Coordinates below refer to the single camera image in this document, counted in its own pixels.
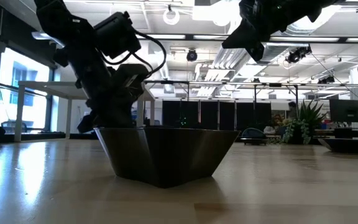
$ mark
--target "black partition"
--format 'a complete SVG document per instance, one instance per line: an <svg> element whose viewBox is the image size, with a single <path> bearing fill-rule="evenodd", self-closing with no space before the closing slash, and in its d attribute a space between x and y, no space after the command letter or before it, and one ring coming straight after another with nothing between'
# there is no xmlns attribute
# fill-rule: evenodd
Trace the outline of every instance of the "black partition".
<svg viewBox="0 0 358 224"><path fill-rule="evenodd" d="M180 119L180 101L162 101L162 124L176 127Z"/></svg>
<svg viewBox="0 0 358 224"><path fill-rule="evenodd" d="M272 104L257 103L256 104L256 121L260 126L268 126L272 123Z"/></svg>
<svg viewBox="0 0 358 224"><path fill-rule="evenodd" d="M171 127L192 128L198 123L197 101L163 101L162 124Z"/></svg>
<svg viewBox="0 0 358 224"><path fill-rule="evenodd" d="M219 130L234 130L234 102L219 102Z"/></svg>
<svg viewBox="0 0 358 224"><path fill-rule="evenodd" d="M254 103L237 103L237 130L257 128L261 131L272 122L272 105L270 103L256 104L254 117Z"/></svg>
<svg viewBox="0 0 358 224"><path fill-rule="evenodd" d="M237 103L237 130L243 131L252 125L254 120L253 103Z"/></svg>
<svg viewBox="0 0 358 224"><path fill-rule="evenodd" d="M182 116L186 118L187 128L195 128L198 123L198 101L182 101Z"/></svg>
<svg viewBox="0 0 358 224"><path fill-rule="evenodd" d="M201 102L201 126L203 129L218 129L218 102Z"/></svg>

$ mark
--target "computer monitor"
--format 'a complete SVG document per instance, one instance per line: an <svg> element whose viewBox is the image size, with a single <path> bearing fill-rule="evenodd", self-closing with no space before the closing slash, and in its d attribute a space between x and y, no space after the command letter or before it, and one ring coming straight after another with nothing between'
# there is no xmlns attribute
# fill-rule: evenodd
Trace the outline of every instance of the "computer monitor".
<svg viewBox="0 0 358 224"><path fill-rule="evenodd" d="M358 122L358 100L329 100L331 121Z"/></svg>

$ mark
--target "black cable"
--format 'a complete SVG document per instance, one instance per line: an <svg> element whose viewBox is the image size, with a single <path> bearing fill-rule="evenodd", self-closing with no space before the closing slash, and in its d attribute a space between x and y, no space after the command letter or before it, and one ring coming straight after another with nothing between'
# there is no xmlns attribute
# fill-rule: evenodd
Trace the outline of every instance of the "black cable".
<svg viewBox="0 0 358 224"><path fill-rule="evenodd" d="M151 72L149 72L149 74L147 75L147 78L150 77L153 73L157 72L158 70L160 70L164 65L165 65L165 62L167 61L167 51L165 50L164 46L161 44L161 42L159 42L157 39L151 37L151 36L148 36L146 34L143 34L137 30L135 30L135 33L147 40L151 40L152 42L156 43L162 50L162 53L163 53L163 56L164 56L164 59L162 61L162 63L157 67L155 68L154 70L152 70Z"/></svg>
<svg viewBox="0 0 358 224"><path fill-rule="evenodd" d="M140 60L142 63L144 63L145 65L149 66L150 68L150 72L153 70L153 67L151 66L151 64L149 64L148 62L146 62L144 59L142 59L141 57L139 57L136 53L133 53L134 57L137 59L137 60Z"/></svg>
<svg viewBox="0 0 358 224"><path fill-rule="evenodd" d="M109 65L120 65L120 64L124 63L126 60L128 60L129 57L132 55L131 53L128 53L121 61L118 61L118 62L109 62L109 61L107 60L107 58L104 56L104 54L102 53L102 51L99 50L99 54L100 54L102 60L103 60L104 62L106 62L107 64L109 64Z"/></svg>
<svg viewBox="0 0 358 224"><path fill-rule="evenodd" d="M347 90L349 90L349 92L351 92L353 95L355 95L355 96L358 98L357 94L355 94L349 87L345 86L338 78L336 78L335 75L332 74L332 73L320 62L320 60L318 60L317 57L314 56L313 53L311 53L311 55L312 55L312 56L318 61L318 63L320 63L320 65L323 66L323 68L324 68L327 72L329 72L340 84L342 84L345 88L347 88Z"/></svg>

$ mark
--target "black tray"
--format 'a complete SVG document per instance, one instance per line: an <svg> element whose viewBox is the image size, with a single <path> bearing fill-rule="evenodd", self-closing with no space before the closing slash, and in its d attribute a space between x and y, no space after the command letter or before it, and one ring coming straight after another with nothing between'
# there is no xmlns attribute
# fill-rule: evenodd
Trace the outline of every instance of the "black tray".
<svg viewBox="0 0 358 224"><path fill-rule="evenodd" d="M358 139L318 139L332 152L358 153Z"/></svg>

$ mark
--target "potted plant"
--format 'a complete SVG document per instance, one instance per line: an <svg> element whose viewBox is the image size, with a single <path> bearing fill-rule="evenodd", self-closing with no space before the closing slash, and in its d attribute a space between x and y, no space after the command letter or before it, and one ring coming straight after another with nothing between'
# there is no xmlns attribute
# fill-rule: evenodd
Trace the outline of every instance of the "potted plant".
<svg viewBox="0 0 358 224"><path fill-rule="evenodd" d="M311 107L313 100L306 105L302 102L298 119L292 119L287 124L287 129L282 139L283 142L289 144L309 144L314 134L314 129L318 128L325 114L321 115L320 111L323 107L317 107L317 103Z"/></svg>

